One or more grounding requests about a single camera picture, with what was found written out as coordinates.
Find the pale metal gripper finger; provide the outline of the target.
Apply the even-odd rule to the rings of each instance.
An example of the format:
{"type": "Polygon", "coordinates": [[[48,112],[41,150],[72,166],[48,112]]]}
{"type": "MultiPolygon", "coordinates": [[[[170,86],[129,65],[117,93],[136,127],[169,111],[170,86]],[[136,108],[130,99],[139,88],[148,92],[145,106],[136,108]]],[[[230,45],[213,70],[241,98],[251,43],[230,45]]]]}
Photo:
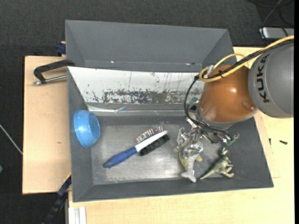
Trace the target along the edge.
{"type": "Polygon", "coordinates": [[[188,133],[182,127],[178,131],[176,148],[184,148],[189,142],[188,133]]]}
{"type": "Polygon", "coordinates": [[[189,158],[190,156],[194,156],[196,154],[199,154],[203,151],[202,142],[189,142],[184,148],[183,148],[183,157],[189,158]]]}

